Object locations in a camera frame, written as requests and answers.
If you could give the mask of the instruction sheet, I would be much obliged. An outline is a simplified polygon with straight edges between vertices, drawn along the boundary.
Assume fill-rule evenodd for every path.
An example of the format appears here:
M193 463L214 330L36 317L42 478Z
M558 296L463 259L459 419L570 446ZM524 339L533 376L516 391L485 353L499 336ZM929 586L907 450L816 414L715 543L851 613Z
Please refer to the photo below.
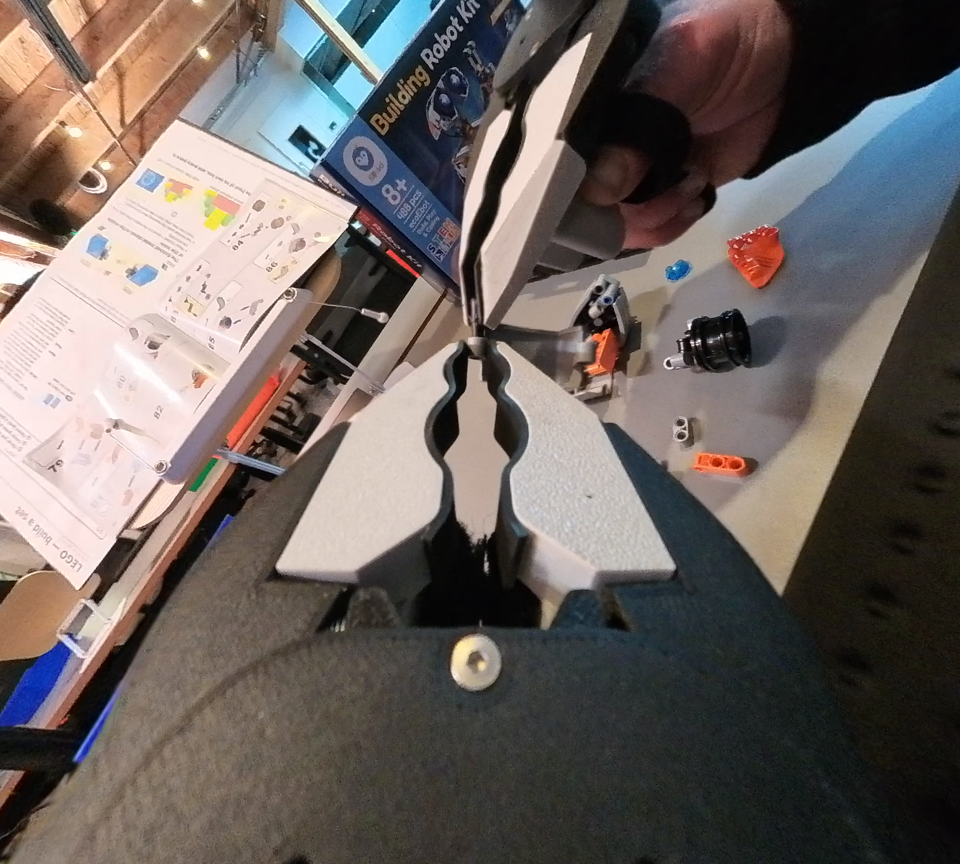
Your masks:
M313 187L175 121L3 318L2 516L72 587L165 482L92 400L114 341L159 314L238 349L342 237Z

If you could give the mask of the black toy wheel assembly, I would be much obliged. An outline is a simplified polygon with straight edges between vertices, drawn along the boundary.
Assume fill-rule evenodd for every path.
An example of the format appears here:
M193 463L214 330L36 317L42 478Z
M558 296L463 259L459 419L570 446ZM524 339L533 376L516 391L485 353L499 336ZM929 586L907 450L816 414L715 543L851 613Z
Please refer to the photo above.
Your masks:
M726 373L752 365L749 326L740 310L726 310L713 318L692 318L687 324L676 343L676 352L663 360L665 369Z

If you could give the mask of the grey curved panel piece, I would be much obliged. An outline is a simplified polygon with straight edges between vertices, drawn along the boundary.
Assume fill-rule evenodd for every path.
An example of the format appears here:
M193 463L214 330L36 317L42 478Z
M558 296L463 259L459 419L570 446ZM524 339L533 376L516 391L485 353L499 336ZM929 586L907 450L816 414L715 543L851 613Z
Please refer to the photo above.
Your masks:
M489 353L495 346L500 354L505 353L506 348L512 349L552 380L556 388L579 399L581 392L590 387L586 384L587 368L596 362L598 342L589 329L581 326L547 331L500 324L494 330L487 330L482 338L466 339L463 346L464 353L480 362L482 379L492 386L492 393L514 398L519 394L517 383L522 383L513 377L515 372L510 367L494 363Z

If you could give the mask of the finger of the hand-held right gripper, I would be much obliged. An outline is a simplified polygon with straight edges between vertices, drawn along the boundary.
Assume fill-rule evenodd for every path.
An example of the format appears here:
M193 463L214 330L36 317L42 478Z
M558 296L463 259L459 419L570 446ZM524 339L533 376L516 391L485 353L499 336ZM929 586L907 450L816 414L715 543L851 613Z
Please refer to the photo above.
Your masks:
M534 89L520 140L477 255L477 324L495 329L516 300L585 176L586 162L562 138L565 113L592 38L566 50Z
M522 106L492 109L474 142L464 193L460 250L462 318L467 326L483 324L479 258L496 221L503 186L520 153L522 125Z

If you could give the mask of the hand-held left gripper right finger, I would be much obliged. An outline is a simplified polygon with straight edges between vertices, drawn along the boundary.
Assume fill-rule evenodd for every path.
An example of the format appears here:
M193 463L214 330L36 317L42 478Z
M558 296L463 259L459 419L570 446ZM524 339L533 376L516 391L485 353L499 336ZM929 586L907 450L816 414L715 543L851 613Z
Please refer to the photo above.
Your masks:
M506 455L493 542L523 625L548 628L575 592L671 581L677 565L603 422L503 342L486 348Z

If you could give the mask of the grey orange block assembly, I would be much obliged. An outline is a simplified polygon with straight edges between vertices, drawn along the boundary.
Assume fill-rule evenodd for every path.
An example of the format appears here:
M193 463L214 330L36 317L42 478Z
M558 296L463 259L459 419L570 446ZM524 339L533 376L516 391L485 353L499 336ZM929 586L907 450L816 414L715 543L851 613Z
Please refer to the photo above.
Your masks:
M616 375L640 349L642 328L621 282L599 274L583 293L569 327L582 332L584 356L574 364L568 392L589 402L612 396Z

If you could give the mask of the white book stand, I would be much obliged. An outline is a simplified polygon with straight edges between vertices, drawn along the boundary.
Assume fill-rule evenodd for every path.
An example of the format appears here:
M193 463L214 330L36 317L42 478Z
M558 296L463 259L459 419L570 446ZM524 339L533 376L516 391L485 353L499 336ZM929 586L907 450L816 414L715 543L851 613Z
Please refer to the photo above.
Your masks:
M287 290L229 350L159 314L135 319L113 342L92 392L107 435L163 481L187 481L322 307L332 304Z

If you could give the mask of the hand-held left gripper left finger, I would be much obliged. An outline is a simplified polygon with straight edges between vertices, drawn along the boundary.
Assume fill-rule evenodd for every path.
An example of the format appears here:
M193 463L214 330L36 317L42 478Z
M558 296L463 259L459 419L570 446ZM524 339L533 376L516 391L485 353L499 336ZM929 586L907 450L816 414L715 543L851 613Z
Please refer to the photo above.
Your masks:
M284 577L334 584L327 628L481 622L481 554L455 509L448 450L471 355L447 345L332 442L279 556Z

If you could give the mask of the person's right hand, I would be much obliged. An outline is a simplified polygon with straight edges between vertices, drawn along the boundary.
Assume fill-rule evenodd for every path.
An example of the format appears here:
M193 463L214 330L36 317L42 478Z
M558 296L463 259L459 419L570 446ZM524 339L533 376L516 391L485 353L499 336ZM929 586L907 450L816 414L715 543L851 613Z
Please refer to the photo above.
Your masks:
M713 208L713 191L746 176L781 113L793 49L776 0L680 0L634 72L638 89L674 106L690 125L683 178L652 200L630 203L652 168L649 154L606 130L581 197L615 206L623 249L666 246Z

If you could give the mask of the orange wedge block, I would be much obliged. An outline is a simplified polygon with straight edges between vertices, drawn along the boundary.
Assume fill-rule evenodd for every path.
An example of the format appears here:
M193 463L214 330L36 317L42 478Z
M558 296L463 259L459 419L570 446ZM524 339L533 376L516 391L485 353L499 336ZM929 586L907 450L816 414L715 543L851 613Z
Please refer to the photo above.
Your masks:
M763 225L730 238L726 243L729 262L756 290L766 288L786 259L780 231Z

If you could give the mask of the blue robot kit box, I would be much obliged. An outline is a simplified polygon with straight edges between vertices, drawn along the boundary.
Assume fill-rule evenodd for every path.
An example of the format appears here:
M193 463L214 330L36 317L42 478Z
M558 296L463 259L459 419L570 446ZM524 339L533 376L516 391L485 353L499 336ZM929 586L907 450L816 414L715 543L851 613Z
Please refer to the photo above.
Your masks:
M524 13L521 0L440 0L316 168L452 294L474 143Z

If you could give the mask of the black dimpled foam pad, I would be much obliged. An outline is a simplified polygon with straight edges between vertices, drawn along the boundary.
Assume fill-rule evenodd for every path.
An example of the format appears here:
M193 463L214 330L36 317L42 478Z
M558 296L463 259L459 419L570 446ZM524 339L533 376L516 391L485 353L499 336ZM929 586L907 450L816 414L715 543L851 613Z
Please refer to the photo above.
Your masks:
M959 198L786 584L909 862L959 856Z

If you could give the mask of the black lighting track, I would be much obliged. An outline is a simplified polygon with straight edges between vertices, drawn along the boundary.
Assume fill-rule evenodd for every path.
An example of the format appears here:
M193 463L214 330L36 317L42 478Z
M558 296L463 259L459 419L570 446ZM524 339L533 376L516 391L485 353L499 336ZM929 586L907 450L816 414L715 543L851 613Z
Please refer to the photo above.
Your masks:
M94 75L50 11L46 0L15 0L54 59L80 87L89 85Z

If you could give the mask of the orange three-hole beam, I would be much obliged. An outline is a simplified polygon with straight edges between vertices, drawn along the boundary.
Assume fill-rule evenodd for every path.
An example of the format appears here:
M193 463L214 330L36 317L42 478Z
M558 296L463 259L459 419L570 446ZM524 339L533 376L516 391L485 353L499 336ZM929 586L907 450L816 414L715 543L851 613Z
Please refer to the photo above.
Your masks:
M738 455L698 452L690 464L696 473L723 479L740 480L750 476L755 470L755 462Z

